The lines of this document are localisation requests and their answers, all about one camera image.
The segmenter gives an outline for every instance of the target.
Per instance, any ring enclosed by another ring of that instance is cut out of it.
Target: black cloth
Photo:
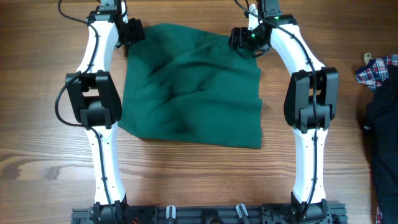
[[[366,126],[373,137],[373,181],[382,224],[398,223],[398,67],[389,65],[388,70],[390,79],[383,81],[366,107]]]

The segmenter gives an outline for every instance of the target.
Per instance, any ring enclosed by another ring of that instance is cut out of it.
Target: green cloth
[[[261,148],[260,69],[229,37],[173,24],[128,52],[120,127],[139,137]]]

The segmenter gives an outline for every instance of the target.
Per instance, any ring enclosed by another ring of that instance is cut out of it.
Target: brown surface
[[[0,3],[0,223],[69,223],[72,208],[93,203],[95,182],[84,130],[57,121],[53,104],[66,73],[86,47],[87,28],[62,18],[56,0]],[[372,223],[376,198],[357,117],[371,92],[353,70],[363,54],[396,53],[397,4],[393,1],[288,1],[282,10],[298,20],[312,52],[340,73],[338,110],[325,148],[329,200],[346,203],[350,223]],[[85,18],[92,1],[73,1],[64,11]],[[232,0],[129,1],[145,26],[183,24],[229,35],[246,26]],[[119,130],[120,168],[131,205],[247,205],[290,200],[295,146],[282,105],[289,76],[272,50],[259,59],[264,75],[262,150],[181,142],[142,141]],[[111,74],[119,94],[126,59],[115,51]],[[62,115],[73,121],[66,96]]]

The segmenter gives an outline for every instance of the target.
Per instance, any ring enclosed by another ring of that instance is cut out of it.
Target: tan background
[[[66,1],[85,19],[95,0]],[[145,26],[182,24],[229,35],[247,26],[233,0],[128,1]],[[372,93],[354,79],[363,54],[397,53],[396,1],[281,0],[303,38],[340,73],[338,108],[325,148],[328,200],[347,204],[350,223],[373,223],[376,196],[369,151],[358,124]],[[80,64],[87,28],[61,17],[56,0],[0,1],[0,223],[69,223],[72,208],[92,205],[93,163],[84,130],[60,123],[55,96]],[[111,74],[122,96],[126,59],[115,51]],[[262,149],[143,141],[118,132],[119,160],[131,205],[257,205],[290,201],[295,144],[283,115],[289,75],[272,50],[258,61],[263,76]],[[62,116],[73,121],[63,97]]]

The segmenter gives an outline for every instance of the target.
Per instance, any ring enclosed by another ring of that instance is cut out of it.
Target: dark green fabric
[[[261,148],[261,71],[227,36],[173,24],[128,52],[119,125],[139,137]]]

